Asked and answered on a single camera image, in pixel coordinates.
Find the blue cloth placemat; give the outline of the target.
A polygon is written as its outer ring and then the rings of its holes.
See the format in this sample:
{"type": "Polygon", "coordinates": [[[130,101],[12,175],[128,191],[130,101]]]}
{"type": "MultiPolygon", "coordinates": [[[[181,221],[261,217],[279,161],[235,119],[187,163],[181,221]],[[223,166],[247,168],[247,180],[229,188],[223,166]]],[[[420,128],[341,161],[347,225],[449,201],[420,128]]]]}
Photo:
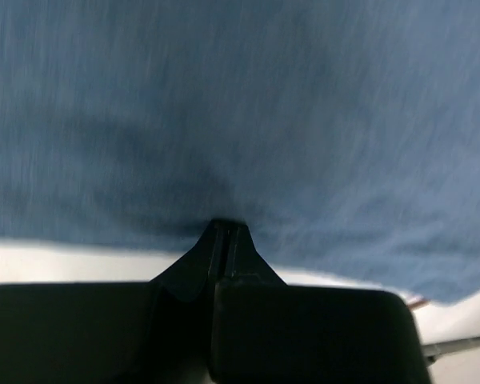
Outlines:
{"type": "Polygon", "coordinates": [[[0,1],[0,238],[480,290],[480,1],[0,1]]]}

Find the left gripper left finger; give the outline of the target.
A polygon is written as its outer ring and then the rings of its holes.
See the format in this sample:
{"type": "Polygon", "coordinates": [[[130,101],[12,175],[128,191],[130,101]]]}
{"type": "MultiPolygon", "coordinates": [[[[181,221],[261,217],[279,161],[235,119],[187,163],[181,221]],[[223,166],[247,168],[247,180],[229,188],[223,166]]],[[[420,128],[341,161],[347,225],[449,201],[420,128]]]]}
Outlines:
{"type": "Polygon", "coordinates": [[[0,284],[0,383],[175,383],[209,344],[224,223],[145,282],[0,284]]]}

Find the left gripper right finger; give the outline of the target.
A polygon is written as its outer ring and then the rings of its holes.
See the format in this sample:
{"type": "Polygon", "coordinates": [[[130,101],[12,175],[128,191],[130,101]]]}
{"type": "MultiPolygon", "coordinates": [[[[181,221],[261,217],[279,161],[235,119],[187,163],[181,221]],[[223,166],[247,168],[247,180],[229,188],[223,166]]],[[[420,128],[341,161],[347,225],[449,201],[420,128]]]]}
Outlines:
{"type": "Polygon", "coordinates": [[[287,284],[258,254],[246,226],[213,227],[213,380],[430,381],[413,317],[396,294],[287,284]]]}

